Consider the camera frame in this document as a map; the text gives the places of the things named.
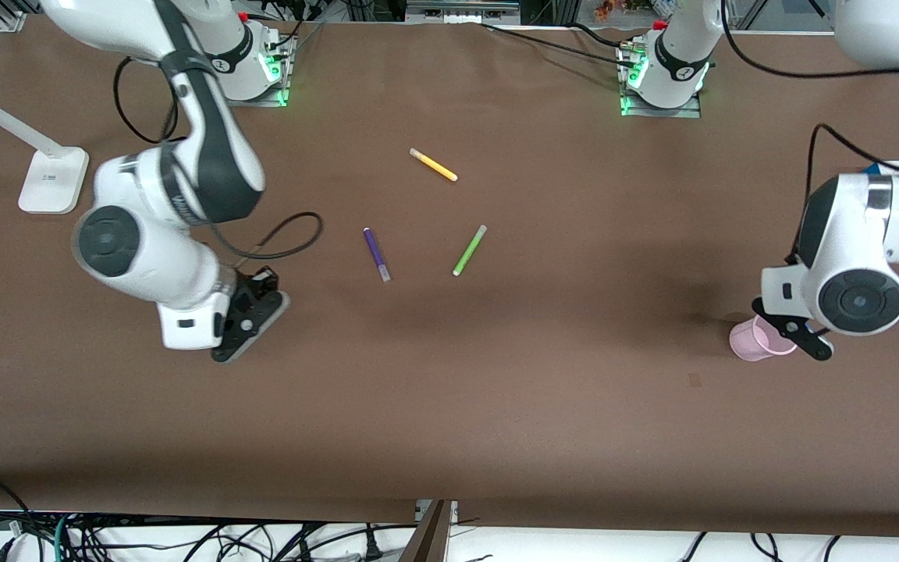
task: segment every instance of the brown table surface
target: brown table surface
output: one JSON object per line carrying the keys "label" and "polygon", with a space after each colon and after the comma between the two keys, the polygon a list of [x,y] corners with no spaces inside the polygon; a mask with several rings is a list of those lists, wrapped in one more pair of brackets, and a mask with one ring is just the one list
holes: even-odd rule
{"label": "brown table surface", "polygon": [[[829,37],[741,43],[851,66]],[[475,25],[328,25],[290,107],[236,110],[268,188],[229,238],[327,226],[275,263],[292,309],[231,366],[164,349],[152,303],[79,269],[90,181],[70,214],[17,208],[31,152],[0,130],[0,479],[39,509],[404,520],[452,497],[484,524],[899,534],[899,326],[827,363],[727,347],[788,249],[811,128],[899,158],[899,79],[716,57],[702,119],[631,118],[606,63]],[[0,36],[0,104],[91,178],[144,148],[119,60],[29,18]],[[154,134],[161,77],[135,65],[123,95]],[[822,140],[815,181],[864,164]]]}

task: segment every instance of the yellow marker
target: yellow marker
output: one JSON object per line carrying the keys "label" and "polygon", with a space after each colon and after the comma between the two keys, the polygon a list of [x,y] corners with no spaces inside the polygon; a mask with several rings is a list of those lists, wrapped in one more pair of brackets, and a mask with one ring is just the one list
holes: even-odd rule
{"label": "yellow marker", "polygon": [[442,177],[445,177],[449,181],[457,181],[457,175],[453,172],[450,172],[445,167],[442,167],[442,164],[439,164],[438,162],[436,162],[436,160],[432,160],[432,158],[425,156],[425,154],[418,152],[418,150],[411,149],[409,152],[411,153],[411,156],[418,158],[418,160],[420,160],[422,164],[425,164],[425,166],[428,166],[429,168],[432,168],[436,172],[442,174]]}

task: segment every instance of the green marker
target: green marker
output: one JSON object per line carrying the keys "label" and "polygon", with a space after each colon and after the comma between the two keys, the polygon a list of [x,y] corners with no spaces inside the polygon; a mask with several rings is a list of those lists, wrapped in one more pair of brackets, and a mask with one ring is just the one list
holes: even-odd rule
{"label": "green marker", "polygon": [[481,238],[485,237],[485,232],[488,232],[488,227],[481,225],[481,228],[478,228],[478,233],[475,234],[474,239],[471,240],[471,244],[467,246],[467,251],[464,252],[463,256],[460,256],[457,266],[453,268],[454,277],[459,277],[460,274],[463,273],[464,267],[467,267],[467,262],[470,261],[471,256],[474,255],[474,250],[477,250],[478,244],[481,244]]}

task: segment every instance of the purple marker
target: purple marker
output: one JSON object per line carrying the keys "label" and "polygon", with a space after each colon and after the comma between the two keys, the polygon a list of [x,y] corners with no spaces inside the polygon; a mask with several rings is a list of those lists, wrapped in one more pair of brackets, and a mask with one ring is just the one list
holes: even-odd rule
{"label": "purple marker", "polygon": [[370,254],[374,256],[374,263],[377,264],[377,271],[381,272],[381,279],[384,282],[390,281],[390,274],[386,271],[384,256],[381,256],[381,247],[377,245],[377,239],[374,238],[374,231],[370,228],[363,228],[363,238],[367,239],[367,246],[370,247]]}

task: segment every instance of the plastic cup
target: plastic cup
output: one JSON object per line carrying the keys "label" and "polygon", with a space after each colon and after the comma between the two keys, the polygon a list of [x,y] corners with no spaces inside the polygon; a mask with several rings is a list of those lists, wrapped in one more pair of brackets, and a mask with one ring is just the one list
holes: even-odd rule
{"label": "plastic cup", "polygon": [[796,344],[779,335],[761,316],[742,322],[730,331],[730,349],[743,360],[761,361],[777,355],[788,355]]}

